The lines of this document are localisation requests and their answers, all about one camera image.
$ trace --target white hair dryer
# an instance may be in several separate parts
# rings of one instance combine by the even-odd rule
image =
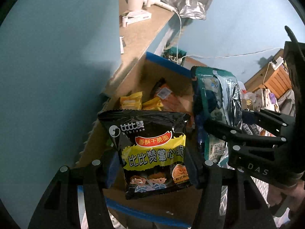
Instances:
[[[161,2],[161,0],[144,0],[144,6],[150,7],[150,5],[158,5],[164,9],[167,9],[169,11],[175,11],[176,9],[164,2]]]

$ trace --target blue wall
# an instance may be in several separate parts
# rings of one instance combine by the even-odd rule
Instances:
[[[0,198],[26,228],[120,65],[118,0],[18,0],[0,27]]]
[[[289,26],[299,42],[305,42],[305,26],[288,0],[213,0],[205,21],[193,20],[181,36],[179,48],[187,54],[207,57],[237,55],[284,47]],[[278,50],[227,59],[198,59],[231,71],[246,82],[261,69],[261,58]]]

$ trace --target green food package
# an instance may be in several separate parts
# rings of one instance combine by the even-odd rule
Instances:
[[[218,163],[226,143],[203,128],[204,121],[212,118],[222,123],[241,127],[242,106],[236,77],[229,71],[193,66],[193,113],[197,129],[197,148],[205,159]]]

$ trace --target cartoon face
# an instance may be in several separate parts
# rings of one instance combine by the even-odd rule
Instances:
[[[139,185],[139,186],[144,186],[146,183],[146,179],[145,178],[133,178],[130,182],[130,184],[136,184],[136,185]]]
[[[165,183],[166,178],[161,177],[161,178],[157,178],[157,179],[150,179],[150,181],[152,183]]]

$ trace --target cardboard box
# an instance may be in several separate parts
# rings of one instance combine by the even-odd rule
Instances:
[[[190,71],[149,52],[134,65],[103,110],[119,108],[120,96],[138,91],[143,91],[143,101],[149,100],[152,88],[162,77],[165,78],[167,84],[177,95],[186,110],[191,112],[193,90]],[[92,160],[99,159],[106,149],[105,143],[107,139],[107,132],[97,121],[78,166],[86,166]],[[197,190],[191,186],[177,192],[153,195],[142,199],[126,200],[125,179],[120,171],[114,185],[110,189],[104,189],[103,192],[107,199],[124,207],[153,216],[162,216],[175,221],[181,221],[191,226],[202,190]]]

